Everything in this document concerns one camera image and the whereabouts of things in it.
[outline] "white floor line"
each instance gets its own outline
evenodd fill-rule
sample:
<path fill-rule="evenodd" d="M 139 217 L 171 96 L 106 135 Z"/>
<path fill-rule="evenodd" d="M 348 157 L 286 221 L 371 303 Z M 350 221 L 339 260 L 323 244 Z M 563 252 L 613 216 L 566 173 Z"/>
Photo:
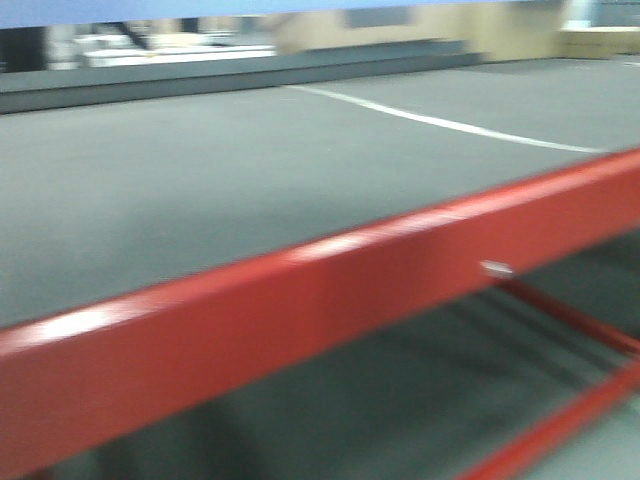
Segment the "white floor line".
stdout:
<path fill-rule="evenodd" d="M 535 138 L 521 137 L 519 135 L 511 135 L 508 133 L 497 132 L 495 130 L 489 130 L 488 128 L 478 127 L 475 125 L 469 125 L 467 123 L 455 122 L 452 120 L 445 120 L 444 118 L 430 117 L 428 115 L 420 115 L 418 113 L 406 112 L 393 107 L 387 107 L 379 103 L 366 100 L 364 98 L 352 97 L 351 95 L 345 95 L 343 93 L 332 92 L 330 90 L 323 90 L 314 87 L 307 87 L 302 85 L 290 85 L 287 88 L 300 90 L 315 95 L 322 95 L 324 97 L 333 98 L 334 100 L 341 100 L 343 102 L 358 105 L 359 107 L 375 110 L 376 112 L 386 113 L 395 117 L 406 118 L 407 120 L 413 120 L 415 122 L 426 123 L 435 127 L 448 128 L 449 130 L 456 130 L 458 132 L 470 133 L 472 135 L 479 135 L 481 137 L 493 138 L 495 140 L 502 140 L 504 142 L 520 143 L 522 145 L 530 145 L 532 147 L 551 148 L 554 150 L 568 150 L 570 152 L 580 153 L 605 153 L 605 150 L 597 148 L 579 147 L 577 145 L 565 145 L 563 143 L 546 142 L 544 140 L 537 140 Z"/>

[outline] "gray baseboard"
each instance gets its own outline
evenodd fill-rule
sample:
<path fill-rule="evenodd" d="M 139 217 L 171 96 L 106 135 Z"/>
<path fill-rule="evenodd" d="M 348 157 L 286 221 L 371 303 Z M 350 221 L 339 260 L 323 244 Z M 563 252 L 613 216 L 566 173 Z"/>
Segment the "gray baseboard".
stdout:
<path fill-rule="evenodd" d="M 255 59 L 0 75 L 0 112 L 274 87 L 475 65 L 461 42 L 406 42 Z"/>

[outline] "red metal beam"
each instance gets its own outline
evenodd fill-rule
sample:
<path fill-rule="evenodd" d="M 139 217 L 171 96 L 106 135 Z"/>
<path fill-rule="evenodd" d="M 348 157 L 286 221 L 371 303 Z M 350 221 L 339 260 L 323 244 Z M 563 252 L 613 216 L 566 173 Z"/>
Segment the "red metal beam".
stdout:
<path fill-rule="evenodd" d="M 0 478 L 634 228 L 640 150 L 0 332 Z"/>
<path fill-rule="evenodd" d="M 631 355 L 640 354 L 640 340 L 565 305 L 529 285 L 511 280 L 501 284 L 500 288 L 614 350 Z"/>
<path fill-rule="evenodd" d="M 529 431 L 457 480 L 509 480 L 602 417 L 640 388 L 640 359 L 635 358 L 573 403 Z"/>

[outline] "tan wall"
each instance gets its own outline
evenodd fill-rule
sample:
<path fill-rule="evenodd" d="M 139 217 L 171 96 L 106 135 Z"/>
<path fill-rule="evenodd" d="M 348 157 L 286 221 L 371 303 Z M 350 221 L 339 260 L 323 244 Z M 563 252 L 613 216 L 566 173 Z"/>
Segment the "tan wall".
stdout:
<path fill-rule="evenodd" d="M 561 2 L 507 2 L 413 7 L 411 25 L 347 28 L 341 11 L 307 12 L 267 23 L 283 52 L 419 39 L 467 40 L 492 61 L 554 57 L 559 53 Z"/>

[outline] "gray floor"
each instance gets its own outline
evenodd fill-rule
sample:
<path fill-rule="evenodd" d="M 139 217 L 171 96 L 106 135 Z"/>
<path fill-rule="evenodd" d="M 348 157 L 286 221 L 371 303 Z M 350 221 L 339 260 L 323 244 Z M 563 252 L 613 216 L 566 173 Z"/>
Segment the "gray floor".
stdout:
<path fill-rule="evenodd" d="M 550 61 L 320 87 L 616 149 L 638 78 Z M 0 145 L 0 325 L 585 158 L 283 88 L 5 116 Z"/>
<path fill-rule="evenodd" d="M 639 142 L 638 79 L 640 69 L 621 61 L 542 61 L 317 87 L 613 150 Z M 586 158 L 285 88 L 11 115 L 0 127 L 2 325 Z M 638 247 L 634 232 L 530 280 L 638 332 Z M 451 478 L 618 361 L 484 292 L 87 452 L 58 472 Z M 637 478 L 633 461 L 618 462 L 618 471 L 610 465 L 640 454 L 640 416 L 629 407 L 583 438 L 600 448 L 599 460 L 590 457 L 601 470 L 590 471 L 607 472 L 593 478 Z M 527 478 L 586 478 L 572 470 L 590 451 L 579 447 Z"/>

